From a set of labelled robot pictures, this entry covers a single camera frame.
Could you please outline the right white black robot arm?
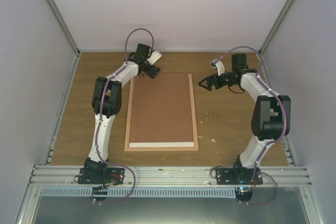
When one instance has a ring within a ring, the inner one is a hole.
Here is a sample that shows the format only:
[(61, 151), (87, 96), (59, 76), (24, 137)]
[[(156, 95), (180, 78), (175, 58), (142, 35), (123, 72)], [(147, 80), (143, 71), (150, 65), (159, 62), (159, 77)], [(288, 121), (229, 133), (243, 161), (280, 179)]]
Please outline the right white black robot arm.
[(280, 95), (270, 88), (261, 78), (259, 71), (247, 64), (245, 54), (232, 55), (232, 70), (227, 72), (219, 59), (211, 61), (216, 74), (201, 80), (198, 85), (208, 91), (222, 87), (239, 86), (255, 102), (251, 119), (253, 133), (246, 149), (237, 157), (232, 168), (223, 172), (221, 178), (228, 175), (234, 183), (243, 185), (260, 182), (257, 172), (267, 151), (281, 141), (290, 131), (291, 99)]

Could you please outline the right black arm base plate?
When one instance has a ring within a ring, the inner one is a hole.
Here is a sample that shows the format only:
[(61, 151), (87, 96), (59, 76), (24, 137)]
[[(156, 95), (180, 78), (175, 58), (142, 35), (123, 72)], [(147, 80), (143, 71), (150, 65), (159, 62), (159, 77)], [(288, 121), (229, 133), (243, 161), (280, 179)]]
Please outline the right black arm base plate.
[(238, 185), (238, 186), (249, 186), (249, 185), (262, 185), (262, 177), (258, 177), (257, 172), (260, 169), (257, 168), (255, 172), (255, 177), (253, 176), (252, 168), (232, 168), (232, 167), (213, 167), (209, 171), (211, 178), (215, 179), (218, 185)]

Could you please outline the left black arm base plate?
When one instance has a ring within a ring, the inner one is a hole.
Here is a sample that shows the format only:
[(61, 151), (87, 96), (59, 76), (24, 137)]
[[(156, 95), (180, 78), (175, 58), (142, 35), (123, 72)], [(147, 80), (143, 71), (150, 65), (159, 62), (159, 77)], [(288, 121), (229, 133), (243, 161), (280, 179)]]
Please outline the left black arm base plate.
[(79, 184), (92, 185), (121, 185), (124, 180), (124, 168), (107, 168), (102, 172), (90, 171), (86, 168), (81, 168), (79, 175), (74, 179)]

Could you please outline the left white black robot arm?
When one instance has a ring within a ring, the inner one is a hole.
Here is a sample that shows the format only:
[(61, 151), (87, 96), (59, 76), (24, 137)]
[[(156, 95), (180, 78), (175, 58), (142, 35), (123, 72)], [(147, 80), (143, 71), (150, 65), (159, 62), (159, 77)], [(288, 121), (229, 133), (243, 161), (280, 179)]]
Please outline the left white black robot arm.
[(162, 54), (150, 46), (138, 44), (136, 51), (130, 53), (114, 73), (96, 79), (92, 97), (95, 113), (94, 135), (84, 164), (96, 184), (103, 184), (108, 179), (108, 145), (113, 122), (122, 105), (122, 88), (140, 73), (155, 78), (160, 72), (155, 63), (161, 57)]

